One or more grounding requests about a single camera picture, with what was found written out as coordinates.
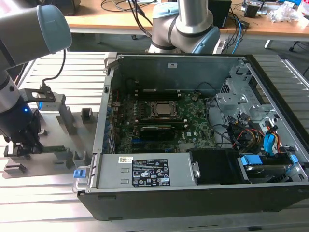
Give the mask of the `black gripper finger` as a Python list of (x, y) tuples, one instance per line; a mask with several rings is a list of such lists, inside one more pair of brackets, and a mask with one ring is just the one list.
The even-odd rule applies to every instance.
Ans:
[(27, 149), (33, 153), (42, 153), (43, 145), (40, 142), (39, 133), (41, 132), (41, 114), (39, 110), (32, 111), (32, 118), (25, 129)]
[(13, 142), (13, 151), (11, 156), (26, 156), (27, 150), (24, 148), (26, 142), (26, 136), (24, 134), (13, 134), (11, 136)]

